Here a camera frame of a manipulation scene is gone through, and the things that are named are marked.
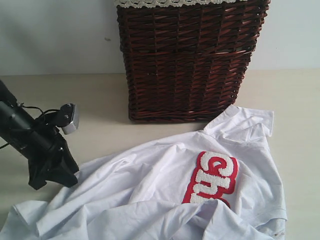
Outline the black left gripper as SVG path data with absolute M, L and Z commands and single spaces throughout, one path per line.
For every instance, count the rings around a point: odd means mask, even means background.
M 28 160 L 28 184 L 35 190 L 54 182 L 70 188 L 78 183 L 79 166 L 58 128 L 47 117 L 33 120 L 28 129 L 18 129 L 18 150 Z

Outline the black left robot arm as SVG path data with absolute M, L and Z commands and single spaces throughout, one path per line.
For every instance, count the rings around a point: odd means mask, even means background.
M 77 184 L 79 167 L 71 155 L 63 135 L 79 127 L 76 104 L 67 103 L 60 109 L 42 111 L 33 118 L 27 106 L 2 82 L 0 84 L 0 136 L 28 161 L 28 184 L 35 190 L 48 181 L 72 187 Z

